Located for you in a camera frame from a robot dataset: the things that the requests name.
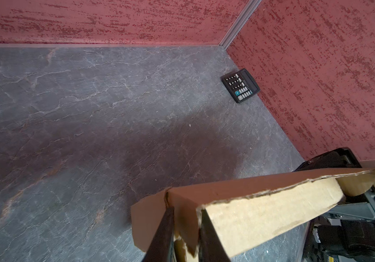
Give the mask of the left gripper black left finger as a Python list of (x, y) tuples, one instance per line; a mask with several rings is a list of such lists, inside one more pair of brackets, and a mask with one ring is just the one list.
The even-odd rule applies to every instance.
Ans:
[(175, 262), (174, 207), (168, 207), (142, 262)]

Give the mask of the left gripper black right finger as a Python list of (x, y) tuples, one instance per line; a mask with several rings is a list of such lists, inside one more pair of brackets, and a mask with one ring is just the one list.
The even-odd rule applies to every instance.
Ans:
[(199, 262), (231, 262), (205, 209), (201, 211)]

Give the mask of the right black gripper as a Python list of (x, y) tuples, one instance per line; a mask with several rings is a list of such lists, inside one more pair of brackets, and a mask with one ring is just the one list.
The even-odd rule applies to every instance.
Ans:
[[(301, 164), (295, 171), (320, 168), (362, 168), (349, 148), (337, 148)], [(308, 224), (302, 262), (375, 262), (375, 184), (350, 196)]]

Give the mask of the brown cardboard box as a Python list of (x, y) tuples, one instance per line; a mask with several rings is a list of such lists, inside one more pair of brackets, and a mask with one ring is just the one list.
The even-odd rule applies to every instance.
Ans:
[(206, 210), (225, 252), (234, 257), (328, 212), (346, 195), (366, 192), (374, 180), (375, 169), (331, 168), (171, 187), (131, 207), (132, 237), (146, 251), (172, 206), (175, 237), (195, 259), (200, 213)]

